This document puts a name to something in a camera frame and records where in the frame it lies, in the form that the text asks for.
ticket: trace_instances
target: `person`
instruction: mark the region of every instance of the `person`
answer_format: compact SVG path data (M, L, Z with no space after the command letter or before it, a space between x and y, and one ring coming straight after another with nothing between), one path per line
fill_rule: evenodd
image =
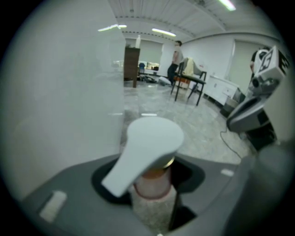
M262 50L259 49L259 50L257 50L256 52L253 53L252 58L251 58L251 62L250 62L250 68L251 68L251 71L252 71L251 81L252 81L256 71L258 70L258 67L260 65L260 61L267 54L267 52L269 50L270 50L269 47L264 47Z
M247 100L250 99L253 95L253 93L252 93L252 88L253 88L252 79L260 67L262 58L268 53L269 50L270 50L270 48L265 46L263 49L259 49L256 52L254 52L252 55L251 62L250 62L250 69L252 71L252 75L251 75L248 89L245 94Z
M173 53L172 63L167 71L168 80L171 82L171 85L173 84L173 81L174 81L175 71L183 59L183 53L180 48L182 44L183 43L181 41L175 41L175 49Z

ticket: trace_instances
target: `ceiling light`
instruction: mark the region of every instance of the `ceiling light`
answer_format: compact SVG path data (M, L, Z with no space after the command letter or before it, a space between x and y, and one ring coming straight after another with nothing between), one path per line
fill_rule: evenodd
M236 8L230 0L219 0L227 9L234 11Z
M158 33L162 33L162 34L166 34L166 35L170 35L170 36L173 36L173 37L175 37L176 36L176 34L173 34L173 33L171 33L171 32L168 32L168 31L164 31L164 30L161 30L161 29L152 29L152 31L154 31L154 32L158 32Z
M113 25L111 25L111 26L108 26L108 27L105 27L105 28L99 29L98 31L101 32L101 31L110 30L110 29L112 29L112 28L116 28L116 27L119 28L118 24L113 24Z
M142 113L142 116L157 116L157 114L154 114L154 113Z
M108 113L109 116L122 116L123 113Z

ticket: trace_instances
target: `ceiling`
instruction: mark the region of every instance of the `ceiling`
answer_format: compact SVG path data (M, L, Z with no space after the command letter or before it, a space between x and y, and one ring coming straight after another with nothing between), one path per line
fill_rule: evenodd
M256 33L279 38L268 17L249 0L231 0L229 11L218 0L109 0L127 38L183 42L220 33ZM152 31L158 28L175 33L172 37Z

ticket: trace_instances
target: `floor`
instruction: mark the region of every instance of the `floor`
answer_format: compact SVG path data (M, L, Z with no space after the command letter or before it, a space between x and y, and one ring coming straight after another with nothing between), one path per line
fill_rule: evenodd
M190 90L180 89L176 102L176 88L172 95L170 92L171 86L138 81L137 88L132 88L132 81L124 82L125 118L121 148L126 144L129 124L140 118L142 113L155 113L174 121L183 129L185 140L179 153L223 163L240 163L239 157L220 138L220 131L226 129L226 118L219 113L220 108L205 97L196 106L199 96L196 93L187 101ZM241 157L255 155L247 139L242 140L238 134L230 131L222 136Z

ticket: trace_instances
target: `white shirt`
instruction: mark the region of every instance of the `white shirt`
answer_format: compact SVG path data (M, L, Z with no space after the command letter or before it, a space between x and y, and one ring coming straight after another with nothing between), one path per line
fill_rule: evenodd
M175 59L175 61L172 61L172 63L179 65L180 62L183 60L183 53L181 51L180 46L175 46L172 60L174 60L175 56L176 56L176 59Z
M262 58L268 53L268 50L261 49L256 53L255 61L254 61L254 74L258 71L261 66Z

